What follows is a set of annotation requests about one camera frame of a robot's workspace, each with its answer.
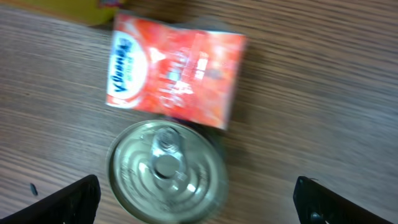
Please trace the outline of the red white snack packet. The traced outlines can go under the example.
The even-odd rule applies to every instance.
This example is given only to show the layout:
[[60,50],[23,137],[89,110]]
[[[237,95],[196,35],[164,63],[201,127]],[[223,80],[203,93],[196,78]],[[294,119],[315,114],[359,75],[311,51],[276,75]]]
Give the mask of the red white snack packet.
[[125,12],[114,22],[107,105],[228,127],[246,36]]

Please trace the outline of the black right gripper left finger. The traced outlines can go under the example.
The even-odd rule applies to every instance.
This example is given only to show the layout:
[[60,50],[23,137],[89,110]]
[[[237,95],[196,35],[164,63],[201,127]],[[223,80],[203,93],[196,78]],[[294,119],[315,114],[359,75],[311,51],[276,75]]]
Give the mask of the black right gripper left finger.
[[1,224],[93,224],[100,199],[100,183],[90,174],[2,218]]

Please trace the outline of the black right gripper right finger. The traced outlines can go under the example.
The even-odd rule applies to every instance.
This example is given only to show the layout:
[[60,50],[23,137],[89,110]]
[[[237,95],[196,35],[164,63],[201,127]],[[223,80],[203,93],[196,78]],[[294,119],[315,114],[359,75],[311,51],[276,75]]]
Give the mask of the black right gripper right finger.
[[293,201],[301,224],[392,224],[306,176],[297,178]]

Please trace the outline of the round tin can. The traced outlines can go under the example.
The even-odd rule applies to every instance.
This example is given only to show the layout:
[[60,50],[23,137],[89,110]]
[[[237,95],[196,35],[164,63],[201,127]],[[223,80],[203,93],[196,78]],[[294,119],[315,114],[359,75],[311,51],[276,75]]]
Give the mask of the round tin can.
[[115,199],[145,223],[203,223],[228,198],[221,136],[199,124],[133,124],[111,143],[106,169]]

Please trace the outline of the yellow mentos gum bottle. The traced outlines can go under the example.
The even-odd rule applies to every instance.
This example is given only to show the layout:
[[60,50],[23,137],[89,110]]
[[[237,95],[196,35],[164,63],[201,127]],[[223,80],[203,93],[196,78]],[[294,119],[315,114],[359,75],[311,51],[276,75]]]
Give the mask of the yellow mentos gum bottle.
[[110,21],[126,0],[3,0],[2,3],[95,26]]

